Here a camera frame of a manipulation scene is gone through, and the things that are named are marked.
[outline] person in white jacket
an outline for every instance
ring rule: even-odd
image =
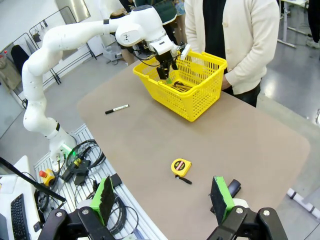
[[[222,90],[256,107],[277,46],[276,0],[185,0],[184,8],[191,49],[226,59]]]

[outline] yellow basket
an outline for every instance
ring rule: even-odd
[[[178,70],[170,69],[169,78],[159,78],[154,58],[133,69],[153,99],[190,122],[196,120],[220,98],[227,61],[208,53],[190,52],[176,60]]]

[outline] hand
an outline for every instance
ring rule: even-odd
[[[230,83],[228,82],[226,75],[223,75],[223,80],[222,80],[222,87],[221,90],[225,90],[227,88],[231,87]]]

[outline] cream cardigan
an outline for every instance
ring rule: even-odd
[[[193,51],[204,52],[203,0],[185,0],[184,7],[187,41]],[[279,21],[276,0],[226,0],[222,20],[228,63],[225,77],[234,94],[254,89],[267,73],[266,65],[276,51]]]

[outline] brown tabletop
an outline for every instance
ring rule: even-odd
[[[214,175],[237,179],[254,211],[276,208],[309,154],[308,141],[228,95],[195,122],[153,100],[127,67],[78,103],[93,137],[130,192],[169,240],[205,240],[217,226],[210,193]],[[130,107],[105,115],[105,111]],[[192,162],[175,179],[171,163]]]

